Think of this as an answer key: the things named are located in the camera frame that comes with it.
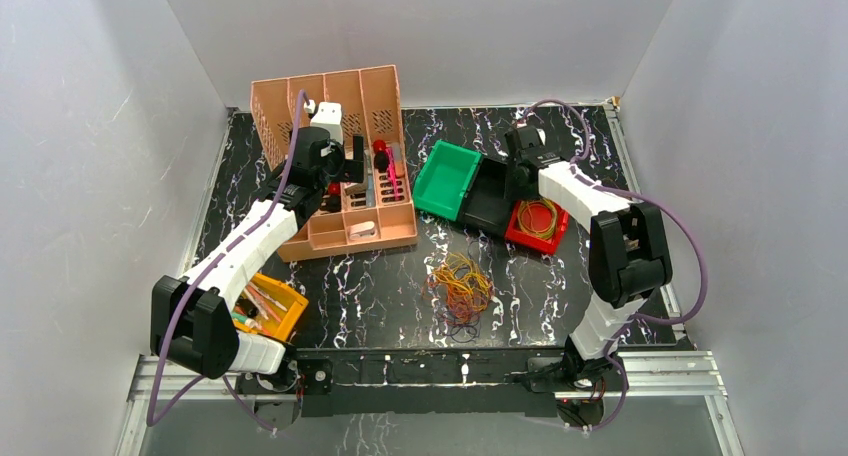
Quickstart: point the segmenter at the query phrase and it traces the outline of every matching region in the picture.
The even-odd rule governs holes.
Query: green plastic bin
[[[415,207],[456,221],[482,157],[476,151],[437,141],[415,180]]]

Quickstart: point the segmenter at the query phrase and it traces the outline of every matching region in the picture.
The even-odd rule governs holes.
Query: metal frame
[[[622,351],[619,353],[630,381],[629,397],[702,396],[709,410],[716,438],[724,456],[741,456],[742,446],[727,408],[727,391],[711,351]],[[117,456],[140,454],[146,434],[145,417],[150,403],[150,388],[158,358],[143,356],[133,377],[127,402],[122,436]],[[167,363],[160,389],[163,399],[172,397],[196,375],[191,371]],[[606,393],[621,396],[619,391]],[[588,398],[588,391],[554,393],[558,399]],[[248,403],[293,402],[289,394],[245,396]],[[228,400],[230,395],[221,379],[204,380],[183,396],[184,400]]]
[[[615,106],[609,102],[588,103],[604,107],[609,122],[614,143],[621,158],[622,168],[628,185],[639,191],[639,185],[633,172],[630,155],[624,141],[624,134]],[[218,154],[218,159],[206,188],[204,202],[196,221],[196,228],[185,252],[184,265],[190,265],[203,227],[203,215],[209,205],[211,188],[215,184],[217,171],[223,157],[223,149],[229,138],[230,126]],[[680,306],[673,289],[666,286],[662,291],[663,301],[670,316],[679,316]],[[682,337],[683,325],[674,327],[676,334]],[[741,456],[742,445],[736,433],[733,419],[727,406],[727,391],[721,374],[718,371],[711,351],[622,351],[619,353],[624,362],[630,382],[631,397],[667,397],[667,396],[702,396],[707,405],[716,438],[722,455]],[[150,389],[158,358],[142,356],[139,358],[136,372],[127,400],[124,426],[115,452],[117,456],[136,456],[140,454],[144,436],[147,431],[146,414],[150,402]],[[172,397],[196,375],[175,364],[167,363],[162,380],[160,395],[162,398]],[[609,391],[608,396],[620,396],[620,392]],[[557,398],[589,397],[587,392],[558,392]],[[221,400],[230,399],[221,379],[204,380],[186,393],[183,400]],[[294,401],[288,394],[258,395],[245,397],[250,402],[285,402]]]

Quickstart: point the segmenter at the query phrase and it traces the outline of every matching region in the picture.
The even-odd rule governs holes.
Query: pink marker
[[[389,179],[392,181],[392,188],[395,190],[395,201],[400,201],[400,193],[397,190],[397,176],[395,175],[395,157],[392,150],[386,150],[386,156],[389,157]]]

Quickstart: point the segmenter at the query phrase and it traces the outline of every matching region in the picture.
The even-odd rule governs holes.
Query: pile of rubber bands
[[[450,253],[427,277],[427,287],[438,300],[436,314],[447,326],[447,336],[457,343],[473,341],[480,334],[480,315],[494,294],[492,282],[477,263],[463,254]],[[468,338],[457,339],[463,330]]]
[[[539,239],[550,240],[556,234],[557,208],[548,199],[536,201],[522,201],[518,207],[518,229],[522,232]],[[546,227],[538,227],[533,221],[533,207],[545,208],[550,213],[550,220]]]

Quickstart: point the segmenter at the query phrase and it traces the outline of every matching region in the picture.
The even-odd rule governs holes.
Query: wire
[[[548,210],[551,215],[551,222],[544,229],[536,229],[533,226],[533,211],[534,207],[542,207]],[[529,221],[524,221],[524,216],[527,215]],[[530,236],[550,240],[556,234],[557,209],[549,199],[542,198],[537,201],[522,201],[518,206],[518,229]]]
[[[583,126],[583,138],[581,138],[581,140],[583,141],[583,151],[581,151],[579,154],[574,155],[574,157],[571,158],[571,162],[576,163],[577,161],[585,161],[586,158],[589,157],[589,154],[591,154],[592,152],[591,148],[589,148],[589,142],[591,139],[592,132],[589,131],[589,125],[586,123],[586,119],[583,118],[583,115],[580,114],[579,111],[574,109],[574,107],[570,104],[560,101],[559,99],[542,99],[540,101],[536,101],[524,110],[524,113],[521,115],[521,118],[519,118],[515,122],[515,124],[518,124],[520,122],[526,122],[527,118],[531,114],[535,113],[536,108],[543,104],[556,104],[558,106],[562,106],[563,108],[567,109],[568,112],[576,116],[577,120],[580,121],[580,125]]]
[[[286,164],[283,167],[283,173],[280,176],[280,185],[277,186],[277,191],[274,193],[274,199],[272,200],[271,205],[268,206],[268,211],[266,211],[265,214],[263,214],[256,223],[249,227],[247,231],[244,232],[244,234],[238,236],[235,240],[233,240],[233,242],[227,246],[226,253],[222,252],[218,254],[205,268],[203,268],[203,270],[197,276],[197,279],[195,279],[189,285],[188,289],[183,294],[183,297],[180,298],[180,301],[177,303],[177,307],[174,308],[174,312],[171,315],[171,321],[168,323],[168,329],[165,331],[165,335],[162,338],[162,345],[159,350],[159,363],[156,365],[156,374],[153,377],[153,387],[150,390],[150,406],[147,408],[148,426],[155,426],[157,423],[159,423],[159,421],[161,421],[162,418],[165,417],[166,414],[168,414],[168,411],[171,410],[171,408],[174,406],[174,404],[176,404],[180,397],[182,397],[182,395],[185,394],[186,391],[191,389],[192,386],[194,386],[201,379],[203,379],[203,376],[198,376],[197,378],[193,379],[186,385],[186,387],[184,387],[177,394],[174,395],[174,397],[168,402],[168,404],[165,405],[165,409],[163,409],[160,414],[156,414],[156,401],[159,397],[159,387],[162,384],[162,374],[165,372],[165,362],[168,359],[168,350],[171,347],[171,340],[174,337],[174,331],[176,331],[177,329],[177,323],[180,319],[179,316],[183,313],[183,311],[185,311],[185,307],[188,305],[188,301],[191,298],[191,295],[194,294],[194,291],[197,289],[200,283],[203,282],[203,280],[209,275],[209,273],[211,273],[212,270],[214,270],[218,266],[218,264],[221,262],[221,260],[224,259],[226,254],[232,251],[236,246],[238,246],[239,243],[244,241],[246,239],[246,236],[250,236],[254,231],[256,231],[257,228],[265,224],[265,222],[268,221],[268,218],[271,217],[271,213],[274,211],[274,208],[277,206],[277,203],[280,201],[280,197],[283,194],[283,189],[285,188],[286,182],[289,179],[289,173],[291,173],[292,161],[294,160],[294,148],[297,143],[298,129],[300,128],[300,117],[303,113],[303,105],[308,103],[309,98],[306,96],[306,91],[301,89],[300,92],[297,93],[297,99],[295,100],[294,124],[292,129],[291,141],[289,141],[289,152],[286,159]],[[238,395],[234,391],[232,391],[229,382],[226,378],[224,378],[224,383],[226,383],[227,388],[230,389],[230,394],[233,395],[236,401],[246,407],[244,401],[242,401],[238,397]],[[255,415],[254,419],[261,421],[261,419],[259,419],[259,417]],[[260,425],[262,427],[269,426],[268,423],[264,422]]]
[[[583,140],[583,150],[580,152],[580,154],[575,155],[569,161],[569,163],[571,164],[571,172],[575,176],[575,178],[577,178],[583,184],[591,186],[598,191],[614,194],[614,195],[620,196],[622,198],[637,199],[637,200],[645,201],[646,203],[653,204],[654,206],[659,208],[660,211],[662,211],[663,213],[666,214],[666,216],[669,217],[669,219],[674,221],[674,224],[676,224],[677,227],[680,228],[680,230],[686,236],[686,239],[689,240],[689,244],[692,245],[692,250],[695,252],[695,257],[698,260],[698,271],[700,272],[700,276],[701,276],[701,285],[700,285],[700,289],[698,290],[698,298],[695,300],[695,304],[692,306],[692,309],[690,309],[689,312],[687,312],[686,314],[679,316],[677,318],[669,318],[669,319],[657,318],[657,317],[649,316],[649,315],[642,314],[642,313],[634,313],[633,315],[630,316],[630,318],[624,324],[621,325],[621,328],[619,328],[619,330],[615,332],[613,337],[610,338],[607,341],[606,345],[604,346],[603,355],[604,355],[604,359],[606,359],[612,365],[612,367],[614,369],[616,369],[619,372],[619,374],[621,374],[621,379],[622,379],[621,397],[619,398],[618,404],[616,404],[615,409],[613,410],[612,414],[610,414],[610,416],[608,418],[604,419],[603,421],[601,421],[597,425],[590,426],[588,428],[589,430],[597,430],[597,429],[601,429],[601,428],[607,426],[618,416],[618,413],[621,411],[621,408],[624,406],[624,400],[627,397],[627,390],[630,389],[630,382],[627,379],[627,371],[625,371],[624,366],[622,364],[620,364],[615,358],[613,358],[610,355],[610,352],[611,352],[612,347],[615,344],[615,342],[618,341],[618,339],[621,337],[621,335],[623,335],[625,333],[625,331],[627,331],[627,329],[630,327],[630,323],[632,323],[636,319],[641,319],[641,320],[649,322],[649,323],[659,324],[659,325],[663,325],[663,326],[672,326],[672,325],[675,325],[675,324],[685,323],[686,321],[689,321],[690,319],[694,318],[695,315],[698,314],[698,311],[701,310],[701,307],[703,307],[704,301],[706,301],[707,289],[709,287],[709,275],[707,273],[706,258],[704,257],[703,250],[701,249],[700,244],[696,240],[695,236],[692,234],[692,231],[689,229],[689,227],[686,226],[683,223],[683,221],[681,221],[680,217],[677,216],[676,213],[674,213],[668,207],[666,207],[664,204],[660,203],[659,201],[656,201],[653,198],[649,198],[647,196],[643,196],[641,194],[634,193],[632,191],[602,186],[600,184],[597,184],[595,181],[592,181],[592,180],[582,176],[581,174],[579,174],[577,172],[576,163],[579,162],[579,161],[585,160],[591,152],[591,149],[589,148],[590,134],[591,133],[589,131],[589,125],[586,124],[586,120],[585,120],[585,118],[583,118],[583,115],[580,114],[576,109],[574,109],[570,104],[565,103],[563,101],[560,101],[558,99],[543,99],[541,101],[534,103],[533,105],[531,105],[527,109],[525,109],[524,113],[522,114],[522,116],[520,118],[520,121],[526,120],[526,118],[531,113],[533,113],[536,110],[536,108],[538,108],[540,105],[548,104],[548,103],[556,104],[556,105],[559,105],[559,106],[566,108],[570,113],[577,116],[577,118],[580,120],[580,124],[583,126],[583,131],[584,131],[583,139],[582,139]]]
[[[480,334],[477,324],[489,306],[494,285],[477,263],[464,254],[450,253],[444,263],[427,276],[427,288],[437,298],[441,286],[445,287],[446,295],[438,316],[449,328],[447,336],[456,343],[473,341]],[[456,339],[463,329],[469,339]]]
[[[230,380],[227,379],[226,376],[221,376],[221,378],[224,380],[224,385],[227,386],[227,391],[229,391],[230,395],[236,401],[238,401],[239,405],[241,405],[242,409],[244,409],[244,412],[247,413],[251,418],[253,418],[254,421],[256,421],[263,429],[271,431],[272,435],[276,435],[277,427],[257,416],[256,413],[250,409],[247,403],[245,403],[244,400],[239,397],[238,393],[236,393],[236,390],[233,389],[233,386],[230,384]]]

